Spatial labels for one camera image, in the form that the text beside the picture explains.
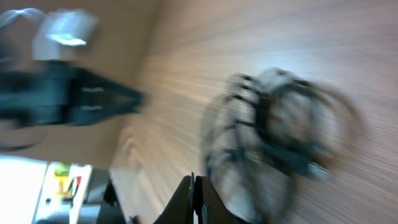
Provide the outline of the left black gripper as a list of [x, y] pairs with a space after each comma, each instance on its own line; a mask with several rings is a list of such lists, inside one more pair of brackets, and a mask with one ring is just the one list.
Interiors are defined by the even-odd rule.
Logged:
[[[70, 86], [71, 101], [79, 106], [67, 116]], [[127, 104], [110, 106], [119, 96], [126, 97]], [[18, 126], [64, 124], [66, 118], [70, 126], [89, 126], [137, 113], [143, 99], [135, 89], [68, 62], [50, 60], [34, 72], [1, 72], [1, 120]]]

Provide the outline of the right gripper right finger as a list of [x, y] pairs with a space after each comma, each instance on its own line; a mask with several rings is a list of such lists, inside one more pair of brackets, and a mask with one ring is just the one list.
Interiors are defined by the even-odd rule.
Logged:
[[195, 213], [200, 224], [236, 224], [208, 177], [195, 178]]

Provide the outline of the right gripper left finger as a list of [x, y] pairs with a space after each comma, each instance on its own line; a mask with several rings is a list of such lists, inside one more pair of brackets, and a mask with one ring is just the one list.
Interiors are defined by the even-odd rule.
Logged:
[[154, 224], [193, 224], [194, 185], [194, 175], [186, 175]]

